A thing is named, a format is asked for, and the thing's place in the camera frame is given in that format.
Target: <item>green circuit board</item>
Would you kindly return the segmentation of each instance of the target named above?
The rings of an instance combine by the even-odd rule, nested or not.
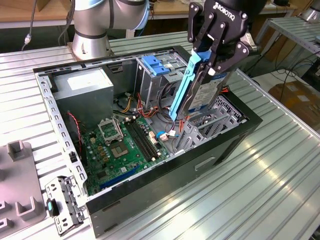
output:
[[[144,118],[138,118],[136,123],[139,126],[144,126],[147,132],[152,131]],[[110,133],[110,136],[116,132],[112,130],[112,124],[104,127],[103,132]],[[119,127],[123,134],[123,140],[113,141],[110,145],[105,143],[98,126],[93,131],[82,135],[87,158],[87,165],[84,166],[87,174],[86,187],[90,196],[100,192],[101,186],[105,183],[112,184],[112,180],[117,183],[118,178],[128,178],[169,157],[166,148],[158,143],[158,148],[153,146],[160,153],[160,156],[155,161],[147,161],[124,122],[119,122]]]

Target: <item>metal shelf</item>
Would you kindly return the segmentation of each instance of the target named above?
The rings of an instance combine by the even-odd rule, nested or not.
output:
[[[111,41],[118,53],[182,45],[187,33]],[[31,143],[45,184],[70,171],[50,124],[32,68],[74,61],[67,47],[0,54],[0,145]],[[100,239],[308,239],[320,224],[320,136],[264,92],[241,71],[231,90],[263,122],[232,155]],[[14,239],[57,239],[54,221],[12,235]],[[88,219],[68,239],[92,239]]]
[[[276,41],[280,35],[284,35],[295,43],[301,46],[301,49],[306,49],[312,54],[320,57],[320,44],[315,41],[317,36],[320,36],[320,23],[311,24],[299,17],[280,17],[269,18],[265,21],[259,34],[256,37],[256,42],[259,44],[268,30],[268,27],[275,29],[275,33],[270,38],[261,55],[264,55]],[[295,62],[299,60],[299,51],[294,57]]]

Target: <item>blue plastic clip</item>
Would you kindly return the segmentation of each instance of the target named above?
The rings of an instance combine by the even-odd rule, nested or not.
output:
[[[207,62],[210,58],[210,54],[211,50],[204,52],[195,52],[193,50],[191,51],[191,57],[188,62],[188,67],[184,72],[182,82],[170,107],[169,115],[173,121],[175,121],[178,117],[178,109],[183,101],[183,97],[188,89],[188,86],[196,77],[196,65],[200,61]]]
[[[163,75],[170,73],[170,69],[165,68],[161,61],[158,60],[155,56],[143,56],[142,61],[144,65],[153,73],[155,76]]]

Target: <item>motherboard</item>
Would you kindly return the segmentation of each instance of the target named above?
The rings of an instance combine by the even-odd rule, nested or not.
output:
[[[122,122],[109,119],[82,138],[89,196],[169,158],[143,117]]]

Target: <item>gray plastic holder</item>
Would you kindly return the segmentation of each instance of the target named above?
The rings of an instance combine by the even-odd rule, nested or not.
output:
[[[0,147],[0,239],[46,217],[30,143]]]

